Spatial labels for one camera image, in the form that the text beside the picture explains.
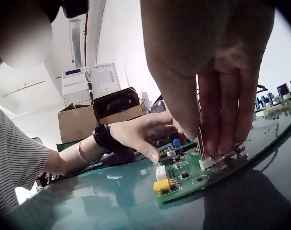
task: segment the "green circuit board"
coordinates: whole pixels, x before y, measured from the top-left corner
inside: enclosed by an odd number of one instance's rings
[[[161,154],[164,154],[164,149],[169,146],[171,146],[171,144],[162,146],[158,148],[158,150],[161,151]],[[181,147],[177,147],[174,150],[187,148],[189,149],[184,151],[182,156],[177,156],[180,158],[180,161],[178,162],[178,165],[180,165],[180,167],[177,167],[176,163],[170,166],[166,166],[167,174],[173,175],[172,179],[177,180],[179,185],[171,192],[166,193],[162,196],[157,196],[157,201],[159,203],[170,201],[175,198],[192,193],[194,191],[203,189],[211,183],[220,180],[222,177],[225,177],[233,171],[237,170],[238,168],[242,167],[247,159],[230,159],[233,160],[233,166],[232,168],[225,170],[223,173],[217,173],[215,167],[202,171],[199,165],[200,155],[198,153],[197,147],[195,147],[195,142],[190,142]],[[189,176],[186,178],[182,178],[182,172],[187,172]]]
[[[177,167],[174,161],[173,164],[165,166],[165,169],[167,176],[169,176],[168,179],[172,178],[177,180],[179,185],[170,192],[166,191],[161,196],[157,195],[157,201],[159,203],[168,202],[197,190],[204,189],[244,167],[274,143],[291,125],[291,108],[281,110],[274,115],[277,117],[276,119],[258,117],[253,121],[253,126],[244,142],[245,157],[238,159],[236,157],[230,158],[230,167],[227,167],[223,171],[217,172],[215,166],[205,171],[201,170],[198,161],[200,155],[195,142],[189,142],[186,145],[175,148],[174,150],[177,152],[176,157],[180,158],[180,167]],[[158,148],[161,156],[166,155],[168,147],[172,148],[172,145],[167,144]],[[182,178],[182,172],[187,172],[189,176]]]

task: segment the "pipe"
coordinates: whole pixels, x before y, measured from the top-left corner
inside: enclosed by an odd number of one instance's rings
[[[41,81],[41,82],[38,82],[38,83],[35,83],[35,84],[32,84],[32,85],[29,85],[29,86],[26,86],[26,84],[24,84],[24,88],[17,89],[16,91],[13,91],[13,92],[11,92],[11,93],[8,93],[8,94],[6,94],[6,95],[4,95],[4,96],[2,96],[2,97],[6,97],[6,96],[8,96],[8,95],[10,95],[10,94],[12,94],[12,93],[18,92],[18,91],[20,91],[20,90],[23,90],[23,89],[26,89],[26,88],[28,88],[28,87],[35,86],[35,85],[38,85],[38,84],[41,84],[41,83],[44,83],[44,82],[45,82],[45,81]]]

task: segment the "blue component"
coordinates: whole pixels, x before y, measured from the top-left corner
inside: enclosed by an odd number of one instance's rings
[[[260,109],[260,103],[258,102],[258,98],[255,100],[256,109]]]
[[[181,141],[177,138],[172,141],[172,144],[175,148],[180,147],[182,145]]]
[[[283,99],[282,89],[281,89],[281,88],[278,88],[278,92],[279,92],[279,96],[280,96],[280,98]]]
[[[267,96],[268,96],[269,104],[270,105],[273,105],[273,102],[272,102],[272,98],[271,98],[270,93],[267,93]]]
[[[266,106],[265,96],[261,96],[261,100],[262,100],[263,107],[265,107]]]

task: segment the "box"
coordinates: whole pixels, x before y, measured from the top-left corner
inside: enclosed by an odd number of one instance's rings
[[[70,104],[58,113],[58,121],[63,144],[89,137],[98,126],[92,105]]]
[[[93,106],[99,124],[127,121],[143,114],[133,87],[97,98],[93,100]]]
[[[112,114],[99,120],[100,124],[111,124],[120,121],[128,121],[138,116],[142,116],[142,108],[140,105],[134,106],[122,112]]]

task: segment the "silver bracelet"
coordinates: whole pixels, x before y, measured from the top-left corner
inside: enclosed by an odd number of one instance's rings
[[[77,153],[78,153],[78,156],[80,157],[80,159],[85,162],[86,164],[91,164],[90,162],[86,161],[82,156],[81,156],[81,152],[80,152],[80,147],[81,147],[81,142],[78,144],[77,146]]]

